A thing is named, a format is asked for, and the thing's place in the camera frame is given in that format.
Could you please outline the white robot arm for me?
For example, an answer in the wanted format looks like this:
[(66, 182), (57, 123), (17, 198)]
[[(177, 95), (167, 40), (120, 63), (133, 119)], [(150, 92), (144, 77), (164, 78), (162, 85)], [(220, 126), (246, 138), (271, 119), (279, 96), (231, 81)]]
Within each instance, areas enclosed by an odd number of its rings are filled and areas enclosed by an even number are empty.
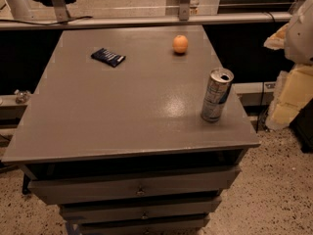
[(285, 56), (296, 64), (313, 65), (313, 0), (293, 13), (286, 31)]

